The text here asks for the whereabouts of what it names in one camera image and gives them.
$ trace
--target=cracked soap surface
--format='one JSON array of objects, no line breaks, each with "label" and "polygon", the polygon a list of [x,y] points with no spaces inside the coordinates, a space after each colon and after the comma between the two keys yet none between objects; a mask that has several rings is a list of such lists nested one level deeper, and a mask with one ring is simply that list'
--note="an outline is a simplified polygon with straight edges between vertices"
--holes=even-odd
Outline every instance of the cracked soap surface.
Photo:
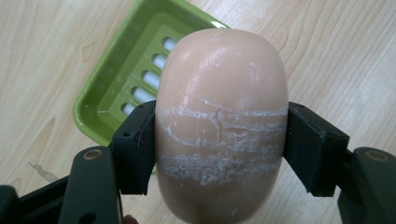
[{"label": "cracked soap surface", "polygon": [[181,39],[155,111],[157,177],[190,223],[235,223],[266,200],[279,170],[288,89],[275,48],[252,33],[208,29]]}]

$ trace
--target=bar of soap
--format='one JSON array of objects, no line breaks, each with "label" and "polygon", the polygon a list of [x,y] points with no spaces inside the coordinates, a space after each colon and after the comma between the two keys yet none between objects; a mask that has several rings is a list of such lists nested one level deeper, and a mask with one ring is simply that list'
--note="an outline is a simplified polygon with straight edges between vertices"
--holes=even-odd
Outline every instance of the bar of soap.
[{"label": "bar of soap", "polygon": [[182,38],[164,66],[155,110],[158,184],[189,223],[251,217],[276,182],[288,88],[264,38],[208,29]]}]

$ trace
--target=light wood surface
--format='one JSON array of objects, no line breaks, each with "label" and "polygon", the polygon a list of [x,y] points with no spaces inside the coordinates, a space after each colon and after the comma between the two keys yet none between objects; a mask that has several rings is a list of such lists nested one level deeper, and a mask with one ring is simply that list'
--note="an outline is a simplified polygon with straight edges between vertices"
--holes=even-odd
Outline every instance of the light wood surface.
[{"label": "light wood surface", "polygon": [[[191,0],[232,28],[267,38],[285,64],[290,100],[350,135],[349,148],[396,154],[396,2]],[[0,183],[25,195],[68,175],[96,144],[76,127],[78,91],[134,1],[0,1]],[[314,198],[283,161],[266,205],[247,223],[341,223],[336,200]],[[123,196],[140,223],[183,223],[151,178]]]}]

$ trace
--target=wood grain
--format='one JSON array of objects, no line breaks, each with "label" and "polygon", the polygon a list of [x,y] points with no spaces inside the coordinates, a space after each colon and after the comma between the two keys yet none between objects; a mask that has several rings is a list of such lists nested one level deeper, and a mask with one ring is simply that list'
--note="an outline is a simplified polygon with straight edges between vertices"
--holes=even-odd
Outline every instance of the wood grain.
[{"label": "wood grain", "polygon": [[[267,38],[285,64],[290,100],[350,135],[349,148],[396,155],[396,2],[190,0],[235,29]],[[120,23],[128,0],[0,1],[0,183],[22,196],[48,184],[35,165],[68,175],[95,143],[73,103]],[[314,198],[283,161],[268,202],[247,223],[341,223],[333,198]],[[148,196],[123,196],[140,223],[183,223],[154,177]]]}]

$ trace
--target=green soap dish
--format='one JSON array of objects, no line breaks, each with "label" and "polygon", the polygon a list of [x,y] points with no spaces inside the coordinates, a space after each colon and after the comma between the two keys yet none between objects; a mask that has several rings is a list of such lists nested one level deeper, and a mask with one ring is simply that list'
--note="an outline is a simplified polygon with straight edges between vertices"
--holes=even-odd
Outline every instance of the green soap dish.
[{"label": "green soap dish", "polygon": [[184,0],[138,0],[75,101],[78,128],[107,146],[132,110],[156,98],[162,67],[183,36],[227,27]]}]

